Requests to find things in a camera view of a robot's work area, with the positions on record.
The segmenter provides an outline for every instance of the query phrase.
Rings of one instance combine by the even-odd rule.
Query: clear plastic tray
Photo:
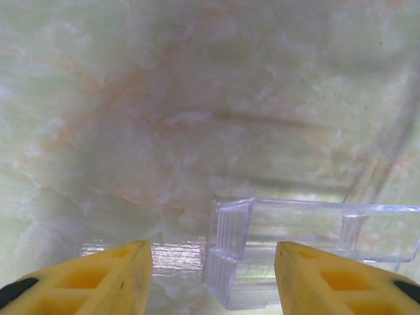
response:
[[[274,255],[299,242],[397,271],[417,254],[420,208],[311,201],[220,201],[211,215],[204,285],[229,310],[279,303]]]

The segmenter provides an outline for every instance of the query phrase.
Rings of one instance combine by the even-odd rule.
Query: transparent plastic piece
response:
[[[293,241],[390,271],[414,259],[420,208],[243,199],[217,203],[207,238],[204,285],[228,310],[279,303],[276,244]]]

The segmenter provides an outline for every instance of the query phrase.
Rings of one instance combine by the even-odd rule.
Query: marble surface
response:
[[[215,196],[343,201],[406,124],[420,4],[312,2],[0,1],[0,285],[150,240],[148,314],[222,314]],[[420,203],[409,135],[378,202]]]

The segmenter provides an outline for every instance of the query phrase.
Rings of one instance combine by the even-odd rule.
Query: clear plastic block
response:
[[[277,242],[293,241],[396,272],[414,259],[420,208],[312,201],[220,201],[211,215],[204,285],[228,310],[279,303]]]

